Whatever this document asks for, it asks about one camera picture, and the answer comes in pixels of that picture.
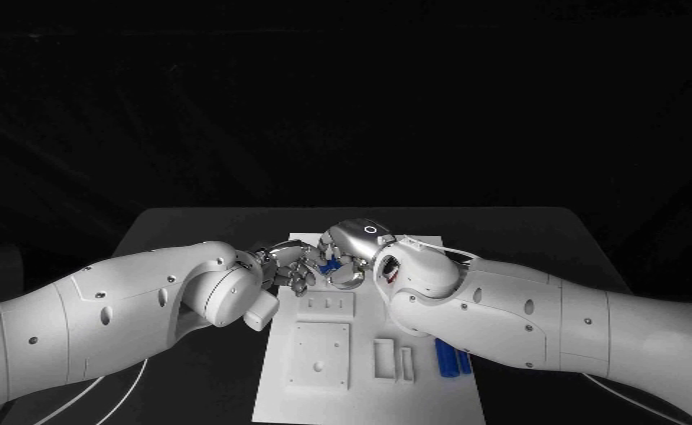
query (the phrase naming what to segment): table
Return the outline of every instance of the table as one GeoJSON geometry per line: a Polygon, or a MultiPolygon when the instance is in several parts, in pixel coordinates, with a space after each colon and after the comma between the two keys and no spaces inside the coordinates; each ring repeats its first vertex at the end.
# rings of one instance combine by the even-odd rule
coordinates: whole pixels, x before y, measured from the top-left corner
{"type": "MultiPolygon", "coordinates": [[[[395,233],[440,235],[448,247],[487,259],[528,265],[588,287],[630,293],[578,217],[555,207],[159,208],[137,218],[114,256],[206,240],[252,250],[285,240],[290,232],[324,231],[340,220],[357,217],[375,219],[395,233]]],[[[270,326],[258,333],[241,320],[225,328],[212,326],[190,333],[148,360],[140,383],[105,423],[251,423],[270,326]]],[[[489,425],[669,423],[579,374],[513,369],[476,356],[471,360],[489,425]]],[[[107,376],[48,423],[94,425],[120,402],[140,368],[135,365],[107,376]]],[[[3,425],[32,425],[91,383],[17,399],[3,425]]],[[[623,385],[617,390],[663,413],[686,418],[644,392],[623,385]]]]}

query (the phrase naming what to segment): black background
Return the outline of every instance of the black background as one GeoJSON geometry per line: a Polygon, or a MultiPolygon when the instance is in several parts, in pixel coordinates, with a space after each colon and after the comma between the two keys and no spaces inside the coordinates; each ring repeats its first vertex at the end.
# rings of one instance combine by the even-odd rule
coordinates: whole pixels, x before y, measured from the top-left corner
{"type": "Polygon", "coordinates": [[[3,0],[26,289],[167,206],[568,207],[690,297],[692,0],[3,0]]]}

